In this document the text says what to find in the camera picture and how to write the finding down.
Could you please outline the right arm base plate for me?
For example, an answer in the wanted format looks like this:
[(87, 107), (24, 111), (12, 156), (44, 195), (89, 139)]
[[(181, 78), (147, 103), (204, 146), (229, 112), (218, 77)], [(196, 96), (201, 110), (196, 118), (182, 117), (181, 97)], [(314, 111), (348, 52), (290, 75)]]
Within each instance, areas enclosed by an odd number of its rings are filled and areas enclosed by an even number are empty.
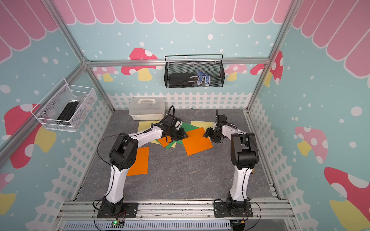
[(249, 202), (242, 202), (240, 205), (232, 205), (228, 202), (215, 201), (214, 216), (216, 218), (252, 218), (253, 211)]

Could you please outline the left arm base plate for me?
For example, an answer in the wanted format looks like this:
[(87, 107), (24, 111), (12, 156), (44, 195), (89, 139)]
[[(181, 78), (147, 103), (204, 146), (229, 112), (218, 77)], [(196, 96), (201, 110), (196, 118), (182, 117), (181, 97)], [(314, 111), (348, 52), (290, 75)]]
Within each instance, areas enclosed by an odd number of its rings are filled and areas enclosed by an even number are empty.
[(136, 218), (138, 203), (104, 202), (98, 211), (98, 218)]

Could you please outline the orange paper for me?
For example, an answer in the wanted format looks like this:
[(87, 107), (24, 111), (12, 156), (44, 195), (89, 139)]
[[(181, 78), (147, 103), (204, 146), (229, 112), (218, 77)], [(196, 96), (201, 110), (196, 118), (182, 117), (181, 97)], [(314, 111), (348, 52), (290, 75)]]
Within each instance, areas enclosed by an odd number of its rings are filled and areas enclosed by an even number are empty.
[(127, 176), (145, 175), (148, 173), (149, 147), (139, 148), (136, 161), (128, 171)]
[(210, 139), (203, 137), (205, 134), (204, 128), (187, 131), (186, 134), (188, 138), (183, 139), (183, 145), (188, 156), (213, 148)]
[(171, 148), (171, 145), (174, 143), (174, 141), (169, 136), (165, 136), (163, 138), (160, 138), (157, 140), (164, 148), (167, 150)]

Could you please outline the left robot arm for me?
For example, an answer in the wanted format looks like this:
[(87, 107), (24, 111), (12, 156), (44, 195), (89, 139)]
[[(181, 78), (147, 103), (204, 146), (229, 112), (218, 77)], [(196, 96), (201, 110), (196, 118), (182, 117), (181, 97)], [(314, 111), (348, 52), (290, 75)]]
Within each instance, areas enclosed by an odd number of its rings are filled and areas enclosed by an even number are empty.
[(118, 220), (127, 215), (128, 205), (123, 202), (124, 186), (129, 169), (134, 165), (140, 147), (161, 138), (180, 141), (188, 138), (182, 120), (175, 116), (175, 107), (170, 106), (166, 116), (158, 123), (141, 132), (116, 135), (116, 140), (109, 152), (111, 176), (106, 195), (93, 202), (98, 218)]

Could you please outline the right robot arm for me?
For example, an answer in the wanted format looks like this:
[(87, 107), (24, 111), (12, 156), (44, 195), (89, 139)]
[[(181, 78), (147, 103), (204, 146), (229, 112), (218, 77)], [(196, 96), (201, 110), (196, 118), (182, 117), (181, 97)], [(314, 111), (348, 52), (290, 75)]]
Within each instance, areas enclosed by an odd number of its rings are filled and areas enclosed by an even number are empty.
[(226, 200), (215, 199), (213, 202), (214, 216), (217, 218), (253, 216), (251, 199), (247, 196), (250, 175), (259, 162), (255, 134), (244, 132), (227, 121), (227, 116), (216, 111), (216, 121), (203, 135), (213, 143), (230, 140), (230, 159), (234, 166), (232, 187)]

